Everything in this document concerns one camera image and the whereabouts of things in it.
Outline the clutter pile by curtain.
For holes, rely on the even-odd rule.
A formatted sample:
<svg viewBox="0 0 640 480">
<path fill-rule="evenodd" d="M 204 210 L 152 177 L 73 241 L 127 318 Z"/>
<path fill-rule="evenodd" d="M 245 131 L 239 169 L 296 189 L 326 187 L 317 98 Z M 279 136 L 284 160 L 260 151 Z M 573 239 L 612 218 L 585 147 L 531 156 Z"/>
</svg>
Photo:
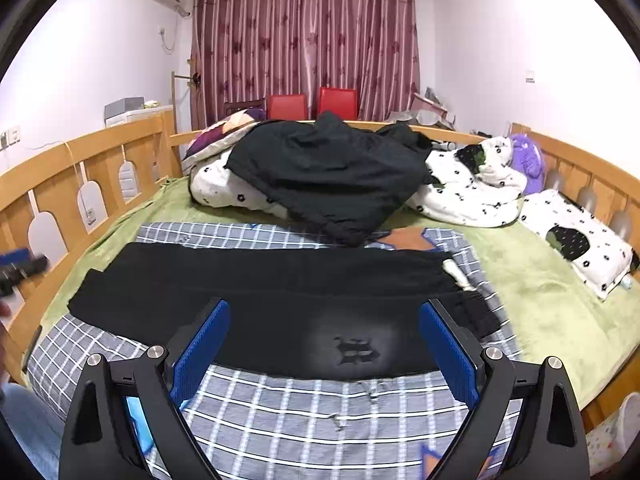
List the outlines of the clutter pile by curtain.
<svg viewBox="0 0 640 480">
<path fill-rule="evenodd" d="M 426 95 L 414 92 L 409 107 L 406 110 L 391 112 L 386 122 L 404 122 L 408 125 L 433 127 L 454 131 L 456 118 L 448 118 L 449 110 L 437 99 L 431 88 L 426 89 Z"/>
</svg>

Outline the maroon curtain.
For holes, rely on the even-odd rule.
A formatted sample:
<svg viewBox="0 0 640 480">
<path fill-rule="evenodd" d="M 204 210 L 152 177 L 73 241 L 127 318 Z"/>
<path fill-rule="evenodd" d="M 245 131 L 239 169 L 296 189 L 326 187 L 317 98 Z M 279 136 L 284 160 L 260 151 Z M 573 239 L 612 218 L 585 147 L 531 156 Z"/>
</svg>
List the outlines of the maroon curtain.
<svg viewBox="0 0 640 480">
<path fill-rule="evenodd" d="M 356 116 L 384 120 L 420 86 L 414 0 L 193 0 L 191 125 L 224 104 L 322 88 L 358 93 Z"/>
</svg>

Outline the white floral duvet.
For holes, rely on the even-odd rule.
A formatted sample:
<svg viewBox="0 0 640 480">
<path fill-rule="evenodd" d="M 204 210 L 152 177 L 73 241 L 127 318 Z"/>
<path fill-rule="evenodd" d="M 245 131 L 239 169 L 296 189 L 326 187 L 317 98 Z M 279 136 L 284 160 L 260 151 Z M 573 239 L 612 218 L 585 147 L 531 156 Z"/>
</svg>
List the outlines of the white floral duvet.
<svg viewBox="0 0 640 480">
<path fill-rule="evenodd" d="M 189 191 L 200 205 L 213 208 L 241 207 L 261 210 L 280 219 L 288 216 L 281 205 L 252 188 L 226 168 L 231 151 L 197 162 L 190 175 Z M 437 180 L 426 184 L 407 200 L 407 206 L 434 220 L 498 228 L 520 214 L 518 198 L 527 179 L 510 166 L 512 141 L 495 136 L 455 151 L 432 151 L 425 165 Z"/>
</svg>

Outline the left red chair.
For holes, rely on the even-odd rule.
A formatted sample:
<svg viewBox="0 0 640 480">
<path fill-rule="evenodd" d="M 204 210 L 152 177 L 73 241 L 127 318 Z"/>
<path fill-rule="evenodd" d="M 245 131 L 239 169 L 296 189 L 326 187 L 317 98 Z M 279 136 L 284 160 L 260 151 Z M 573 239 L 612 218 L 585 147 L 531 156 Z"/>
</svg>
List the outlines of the left red chair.
<svg viewBox="0 0 640 480">
<path fill-rule="evenodd" d="M 270 120 L 306 120 L 307 97 L 301 94 L 274 94 L 268 96 L 267 113 Z"/>
</svg>

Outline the wooden coat rack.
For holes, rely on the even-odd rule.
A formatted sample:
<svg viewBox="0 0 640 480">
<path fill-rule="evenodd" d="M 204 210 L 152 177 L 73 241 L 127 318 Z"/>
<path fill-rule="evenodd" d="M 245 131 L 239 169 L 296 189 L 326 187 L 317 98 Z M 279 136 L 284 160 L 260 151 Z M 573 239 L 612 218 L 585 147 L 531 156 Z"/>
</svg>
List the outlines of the wooden coat rack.
<svg viewBox="0 0 640 480">
<path fill-rule="evenodd" d="M 190 56 L 178 70 L 170 73 L 170 94 L 175 133 L 191 130 L 191 96 L 200 90 L 198 63 Z"/>
</svg>

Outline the blue plaid star blanket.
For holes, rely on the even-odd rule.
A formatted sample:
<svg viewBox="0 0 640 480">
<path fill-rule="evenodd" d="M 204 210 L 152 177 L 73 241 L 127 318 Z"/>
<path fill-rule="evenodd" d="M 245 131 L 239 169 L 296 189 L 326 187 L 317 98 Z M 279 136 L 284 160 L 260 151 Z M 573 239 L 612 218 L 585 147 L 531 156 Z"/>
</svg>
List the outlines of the blue plaid star blanket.
<svg viewBox="0 0 640 480">
<path fill-rule="evenodd" d="M 459 231 L 426 228 L 451 252 L 471 284 L 498 315 L 486 344 L 509 358 L 521 353 L 495 289 L 472 244 Z M 334 245 L 301 229 L 249 223 L 151 222 L 136 242 L 192 248 L 320 248 Z M 29 385 L 65 418 L 90 353 L 107 359 L 140 356 L 145 344 L 112 335 L 64 314 L 39 337 L 28 359 Z M 422 451 L 442 455 L 466 406 L 454 400 L 439 372 L 360 382 L 299 380 L 210 366 L 183 412 L 224 479 L 419 479 Z"/>
</svg>

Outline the purple patterned pillow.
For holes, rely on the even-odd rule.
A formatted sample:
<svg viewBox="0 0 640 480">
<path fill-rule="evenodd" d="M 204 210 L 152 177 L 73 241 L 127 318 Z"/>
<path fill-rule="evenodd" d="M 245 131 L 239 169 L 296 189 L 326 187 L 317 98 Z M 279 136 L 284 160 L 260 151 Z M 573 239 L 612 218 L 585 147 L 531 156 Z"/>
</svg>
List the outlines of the purple patterned pillow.
<svg viewBox="0 0 640 480">
<path fill-rule="evenodd" d="M 189 145 L 184 154 L 185 164 L 195 164 L 220 154 L 245 136 L 251 128 L 266 119 L 266 111 L 250 107 L 234 112 L 216 124 L 203 130 Z"/>
</svg>

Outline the right red chair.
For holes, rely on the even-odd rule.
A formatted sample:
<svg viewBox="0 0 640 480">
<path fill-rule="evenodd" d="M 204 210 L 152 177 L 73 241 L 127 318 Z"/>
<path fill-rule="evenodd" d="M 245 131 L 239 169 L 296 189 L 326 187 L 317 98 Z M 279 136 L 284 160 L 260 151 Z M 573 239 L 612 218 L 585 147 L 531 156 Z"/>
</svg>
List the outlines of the right red chair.
<svg viewBox="0 0 640 480">
<path fill-rule="evenodd" d="M 358 119 L 358 91 L 321 87 L 319 89 L 318 114 L 331 112 L 343 120 Z"/>
</svg>

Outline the wooden bed frame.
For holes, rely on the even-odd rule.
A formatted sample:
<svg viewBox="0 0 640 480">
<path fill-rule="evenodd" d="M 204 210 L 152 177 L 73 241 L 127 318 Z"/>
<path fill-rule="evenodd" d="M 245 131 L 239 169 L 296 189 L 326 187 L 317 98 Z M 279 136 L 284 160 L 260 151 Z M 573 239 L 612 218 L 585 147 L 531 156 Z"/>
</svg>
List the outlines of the wooden bed frame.
<svg viewBox="0 0 640 480">
<path fill-rule="evenodd" d="M 55 145 L 1 176 L 1 249 L 29 247 L 28 229 L 40 212 L 52 214 L 65 245 L 41 278 L 24 281 L 9 320 L 6 371 L 24 384 L 23 360 L 32 335 L 79 257 L 115 221 L 150 200 L 181 174 L 178 148 L 194 132 L 175 133 L 174 115 L 106 128 Z M 608 385 L 582 406 L 586 428 L 600 424 L 639 388 L 639 345 Z"/>
</svg>

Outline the black pants with white stripe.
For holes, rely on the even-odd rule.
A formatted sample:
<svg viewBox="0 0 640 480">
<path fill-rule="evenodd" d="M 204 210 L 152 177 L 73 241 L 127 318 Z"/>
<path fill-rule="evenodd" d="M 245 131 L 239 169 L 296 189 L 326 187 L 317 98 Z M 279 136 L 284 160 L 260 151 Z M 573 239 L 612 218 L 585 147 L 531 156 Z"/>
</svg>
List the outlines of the black pants with white stripe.
<svg viewBox="0 0 640 480">
<path fill-rule="evenodd" d="M 475 337 L 500 322 L 479 292 L 445 270 L 443 252 L 382 248 L 222 249 L 130 243 L 89 271 L 70 300 L 82 322 L 164 344 L 214 298 L 230 308 L 222 366 L 297 379 L 428 373 L 419 332 L 425 301 Z"/>
</svg>

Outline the grey box on shelf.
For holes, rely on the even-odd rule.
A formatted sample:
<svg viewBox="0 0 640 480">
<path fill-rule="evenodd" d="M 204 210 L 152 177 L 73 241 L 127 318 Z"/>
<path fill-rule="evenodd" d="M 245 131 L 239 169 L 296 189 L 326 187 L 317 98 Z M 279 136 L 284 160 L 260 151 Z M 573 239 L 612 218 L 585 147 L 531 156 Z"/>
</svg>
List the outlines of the grey box on shelf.
<svg viewBox="0 0 640 480">
<path fill-rule="evenodd" d="M 144 107 L 143 96 L 130 96 L 117 101 L 108 103 L 103 109 L 103 119 L 111 119 L 121 114 L 131 112 L 132 110 L 142 110 Z"/>
</svg>

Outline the purple plush toy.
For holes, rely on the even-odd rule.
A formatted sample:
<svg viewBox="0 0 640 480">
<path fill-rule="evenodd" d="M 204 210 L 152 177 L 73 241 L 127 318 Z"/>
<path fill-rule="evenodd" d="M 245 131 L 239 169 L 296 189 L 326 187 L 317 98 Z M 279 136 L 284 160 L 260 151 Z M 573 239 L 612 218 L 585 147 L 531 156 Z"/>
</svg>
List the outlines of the purple plush toy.
<svg viewBox="0 0 640 480">
<path fill-rule="evenodd" d="M 546 176 L 541 149 L 526 134 L 515 133 L 511 134 L 510 138 L 513 148 L 511 167 L 526 177 L 524 195 L 541 192 L 544 189 Z"/>
</svg>

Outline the red chair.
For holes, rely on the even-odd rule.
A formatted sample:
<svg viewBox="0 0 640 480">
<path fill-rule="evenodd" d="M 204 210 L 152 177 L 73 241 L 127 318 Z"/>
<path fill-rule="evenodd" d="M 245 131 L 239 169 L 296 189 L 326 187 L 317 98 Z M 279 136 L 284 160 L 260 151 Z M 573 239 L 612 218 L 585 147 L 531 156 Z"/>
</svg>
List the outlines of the red chair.
<svg viewBox="0 0 640 480">
<path fill-rule="evenodd" d="M 306 120 L 307 97 L 301 94 L 274 94 L 268 96 L 267 113 L 270 120 Z"/>
<path fill-rule="evenodd" d="M 318 114 L 331 112 L 343 120 L 358 119 L 358 91 L 321 87 L 319 89 Z"/>
</svg>

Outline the white floral pillow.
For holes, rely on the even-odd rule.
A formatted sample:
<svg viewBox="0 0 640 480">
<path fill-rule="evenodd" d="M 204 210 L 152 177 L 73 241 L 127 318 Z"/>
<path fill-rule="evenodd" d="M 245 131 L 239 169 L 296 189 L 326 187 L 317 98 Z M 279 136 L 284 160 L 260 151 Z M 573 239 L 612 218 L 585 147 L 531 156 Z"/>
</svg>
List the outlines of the white floral pillow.
<svg viewBox="0 0 640 480">
<path fill-rule="evenodd" d="M 634 266 L 627 242 L 557 190 L 526 195 L 520 222 L 556 250 L 602 301 Z"/>
</svg>

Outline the black garment pile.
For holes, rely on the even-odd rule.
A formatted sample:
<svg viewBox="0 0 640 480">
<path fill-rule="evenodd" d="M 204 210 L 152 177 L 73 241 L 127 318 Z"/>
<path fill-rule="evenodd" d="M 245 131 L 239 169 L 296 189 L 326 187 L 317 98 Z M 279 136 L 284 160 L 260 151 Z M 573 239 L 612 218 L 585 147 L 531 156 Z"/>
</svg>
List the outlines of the black garment pile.
<svg viewBox="0 0 640 480">
<path fill-rule="evenodd" d="M 371 131 L 331 112 L 312 124 L 268 120 L 232 148 L 237 177 L 334 240 L 358 246 L 435 178 L 432 140 L 406 124 Z"/>
</svg>

